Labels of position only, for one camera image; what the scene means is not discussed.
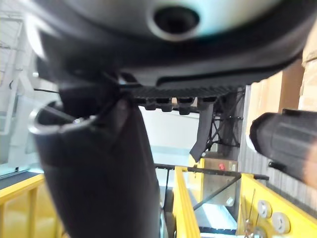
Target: white wall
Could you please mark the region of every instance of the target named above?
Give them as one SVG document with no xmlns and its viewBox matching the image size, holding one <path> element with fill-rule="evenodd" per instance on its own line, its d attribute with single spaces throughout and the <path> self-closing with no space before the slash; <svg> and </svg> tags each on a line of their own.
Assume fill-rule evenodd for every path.
<svg viewBox="0 0 317 238">
<path fill-rule="evenodd" d="M 199 115 L 187 116 L 179 112 L 163 113 L 157 109 L 146 111 L 140 107 L 147 129 L 153 160 L 156 164 L 188 166 L 189 151 L 196 142 Z M 166 170 L 157 169 L 160 186 L 166 184 Z M 170 172 L 168 186 L 174 185 L 174 171 Z"/>
<path fill-rule="evenodd" d="M 191 149 L 196 142 L 199 115 L 181 116 L 177 111 L 163 113 L 140 107 L 151 146 Z"/>
</svg>

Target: cardboard box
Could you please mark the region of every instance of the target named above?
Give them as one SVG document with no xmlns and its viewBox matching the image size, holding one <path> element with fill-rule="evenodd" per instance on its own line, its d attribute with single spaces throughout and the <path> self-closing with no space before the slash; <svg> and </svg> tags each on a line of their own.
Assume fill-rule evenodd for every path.
<svg viewBox="0 0 317 238">
<path fill-rule="evenodd" d="M 297 109 L 303 81 L 301 59 L 285 70 L 251 85 L 246 134 L 256 118 L 266 112 L 282 112 L 284 108 Z"/>
<path fill-rule="evenodd" d="M 305 73 L 298 109 L 317 112 L 317 51 L 304 63 Z"/>
</svg>

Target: wire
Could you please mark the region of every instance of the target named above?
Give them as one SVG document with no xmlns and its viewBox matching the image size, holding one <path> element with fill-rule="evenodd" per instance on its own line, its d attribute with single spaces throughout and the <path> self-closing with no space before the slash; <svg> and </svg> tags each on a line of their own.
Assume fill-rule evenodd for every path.
<svg viewBox="0 0 317 238">
<path fill-rule="evenodd" d="M 59 94 L 59 92 L 57 92 L 57 91 L 46 90 L 46 89 L 40 89 L 40 88 L 34 88 L 34 91 L 47 92 L 47 93 L 57 93 L 57 94 Z"/>
<path fill-rule="evenodd" d="M 9 88 L 12 89 L 13 80 L 9 83 Z"/>
</svg>

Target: yellow railing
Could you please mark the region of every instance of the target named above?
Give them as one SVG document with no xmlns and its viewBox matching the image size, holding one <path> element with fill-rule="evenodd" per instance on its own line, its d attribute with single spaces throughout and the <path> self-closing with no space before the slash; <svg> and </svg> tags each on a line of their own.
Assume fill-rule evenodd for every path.
<svg viewBox="0 0 317 238">
<path fill-rule="evenodd" d="M 0 238 L 61 238 L 62 230 L 43 175 L 0 190 Z"/>
<path fill-rule="evenodd" d="M 200 231 L 183 177 L 183 168 L 175 167 L 174 206 L 178 238 L 199 238 Z"/>
</svg>

